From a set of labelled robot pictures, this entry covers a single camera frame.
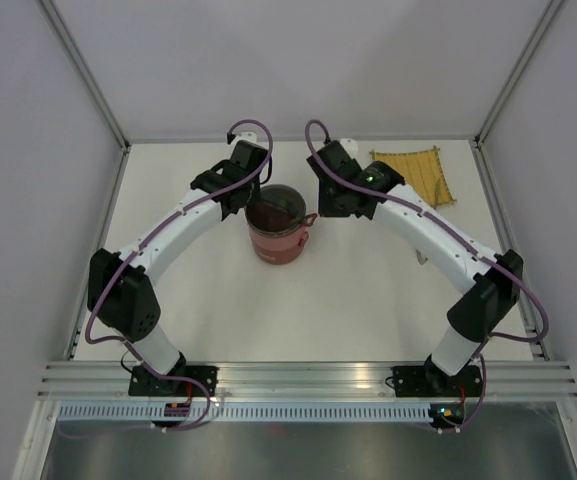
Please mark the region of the red steel bowl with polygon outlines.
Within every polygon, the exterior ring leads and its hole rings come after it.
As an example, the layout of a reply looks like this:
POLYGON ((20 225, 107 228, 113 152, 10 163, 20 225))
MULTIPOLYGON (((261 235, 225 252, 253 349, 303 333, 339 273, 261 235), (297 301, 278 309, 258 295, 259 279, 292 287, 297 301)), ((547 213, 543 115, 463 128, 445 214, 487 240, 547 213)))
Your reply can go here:
POLYGON ((254 244, 253 250, 263 262, 271 265, 287 265, 299 258, 304 250, 300 245, 285 250, 267 250, 254 244))
POLYGON ((288 233, 277 234, 259 231, 252 226, 248 229, 253 247, 266 252, 284 252, 297 247, 303 248, 309 239, 308 229, 303 226, 288 233))

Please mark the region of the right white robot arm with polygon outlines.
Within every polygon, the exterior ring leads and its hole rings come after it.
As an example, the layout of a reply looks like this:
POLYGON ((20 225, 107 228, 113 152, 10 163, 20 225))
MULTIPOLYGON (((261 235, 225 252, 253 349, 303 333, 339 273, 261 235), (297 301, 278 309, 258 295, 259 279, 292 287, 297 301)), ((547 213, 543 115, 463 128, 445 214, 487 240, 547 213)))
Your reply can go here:
POLYGON ((485 344, 519 299, 523 259, 503 254, 466 237, 444 220, 409 185, 381 161, 361 167, 338 140, 307 159, 319 181, 322 217, 365 217, 407 241, 434 264, 460 293, 448 310, 448 327, 424 362, 427 388, 446 395, 461 381, 462 370, 485 344))

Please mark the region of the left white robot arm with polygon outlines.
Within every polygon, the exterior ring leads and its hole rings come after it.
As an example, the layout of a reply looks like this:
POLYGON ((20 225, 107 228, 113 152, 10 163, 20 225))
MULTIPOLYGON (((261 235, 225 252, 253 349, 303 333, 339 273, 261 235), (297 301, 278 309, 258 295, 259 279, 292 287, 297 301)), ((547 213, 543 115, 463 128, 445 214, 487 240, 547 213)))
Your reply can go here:
POLYGON ((119 251, 100 249, 90 260, 90 318, 112 329, 114 339, 139 360, 131 371, 131 396, 209 398, 214 393, 215 368, 187 370, 184 355, 160 327, 155 285, 202 234, 258 199, 270 150, 233 135, 228 141, 229 158, 199 174, 159 224, 119 251))

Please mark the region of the grey transparent lid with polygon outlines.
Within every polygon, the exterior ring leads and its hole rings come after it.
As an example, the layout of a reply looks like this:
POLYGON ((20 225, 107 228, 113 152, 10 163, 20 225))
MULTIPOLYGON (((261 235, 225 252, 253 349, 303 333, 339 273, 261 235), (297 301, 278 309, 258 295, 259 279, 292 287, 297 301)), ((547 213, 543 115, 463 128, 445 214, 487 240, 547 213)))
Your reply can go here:
POLYGON ((259 197, 245 208, 250 229, 266 237, 286 237, 301 228, 311 227, 318 218, 309 213, 302 194, 283 184, 265 185, 259 197))

